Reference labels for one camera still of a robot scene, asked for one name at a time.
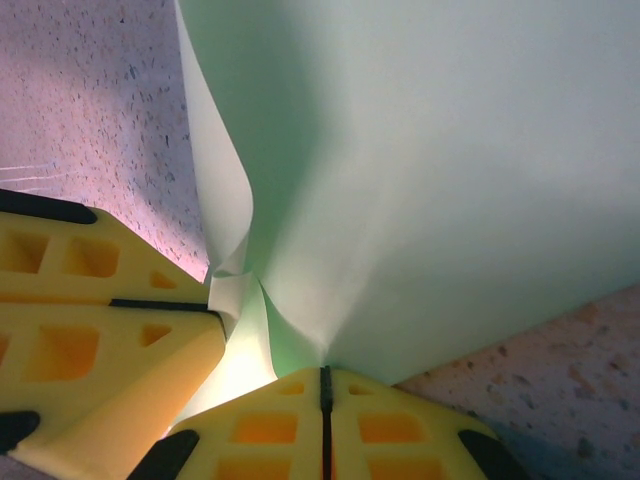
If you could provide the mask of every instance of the yellow plastic piece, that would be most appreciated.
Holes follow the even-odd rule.
[[[335,478],[486,480],[458,438],[483,423],[355,373],[332,370]]]
[[[200,440],[177,479],[320,479],[319,399],[312,368],[184,420],[170,435],[192,429]]]
[[[224,352],[207,313],[0,303],[0,319],[0,412],[41,416],[9,455],[61,480],[126,478]]]
[[[486,480],[458,432],[478,420],[354,373],[332,370],[332,479]],[[187,419],[199,436],[178,480],[320,480],[319,369]]]
[[[202,285],[108,213],[80,225],[0,212],[0,302],[207,303]]]

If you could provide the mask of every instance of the paper sheet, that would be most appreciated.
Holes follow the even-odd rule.
[[[209,308],[220,312],[225,354],[177,417],[187,417],[276,379],[262,287],[246,267],[253,215],[247,175],[202,75],[176,2],[191,144],[210,267]]]
[[[397,382],[640,279],[639,3],[180,6],[206,232],[248,239],[278,374]]]

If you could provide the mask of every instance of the square hole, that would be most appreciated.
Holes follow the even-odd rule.
[[[364,443],[416,443],[425,440],[418,420],[406,413],[368,413],[358,417]]]
[[[302,395],[304,393],[304,384],[302,382],[294,382],[280,390],[280,395]]]
[[[373,395],[371,390],[356,384],[349,385],[349,393],[351,395]]]
[[[0,367],[2,367],[2,360],[4,360],[7,350],[9,350],[9,340],[11,337],[8,334],[0,333]]]
[[[371,480],[448,480],[438,459],[372,458]]]
[[[26,232],[0,235],[0,270],[38,273],[49,237]]]
[[[138,341],[141,346],[148,347],[171,333],[171,330],[172,328],[169,325],[145,325],[142,327]]]
[[[172,290],[178,286],[176,282],[156,270],[149,275],[149,283],[153,288],[162,288],[165,290]]]
[[[286,458],[223,458],[214,480],[289,480],[291,460]]]
[[[100,334],[81,326],[41,326],[23,377],[29,382],[76,380],[92,369]]]
[[[235,443],[293,443],[298,417],[292,413],[249,413],[241,416],[231,436]]]
[[[64,273],[86,277],[111,277],[118,268],[120,250],[111,242],[73,238],[64,259]]]

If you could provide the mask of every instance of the black edge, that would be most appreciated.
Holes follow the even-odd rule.
[[[0,413],[0,455],[6,455],[36,431],[40,415],[33,410]]]
[[[175,480],[199,440],[194,430],[182,430],[157,441],[127,480]]]
[[[80,203],[3,189],[0,189],[0,212],[80,225],[98,221],[96,214]]]
[[[487,480],[530,480],[527,472],[495,438],[474,430],[463,430],[458,437]]]
[[[158,300],[129,300],[126,298],[114,298],[109,303],[110,307],[120,308],[142,308],[150,310],[168,310],[171,312],[195,312],[195,313],[209,313],[216,317],[220,321],[222,326],[222,333],[225,340],[228,340],[227,331],[224,328],[224,322],[222,317],[216,311],[209,310],[209,306],[206,303],[188,303],[188,302],[162,302]]]
[[[333,386],[329,366],[320,369],[320,410],[322,411],[322,480],[331,480]]]

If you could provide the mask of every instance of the gray speckled surface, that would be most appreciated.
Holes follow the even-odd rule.
[[[173,3],[5,1],[0,24],[0,187],[109,210],[202,279]],[[400,388],[475,412],[536,478],[631,480],[639,373],[635,287]]]

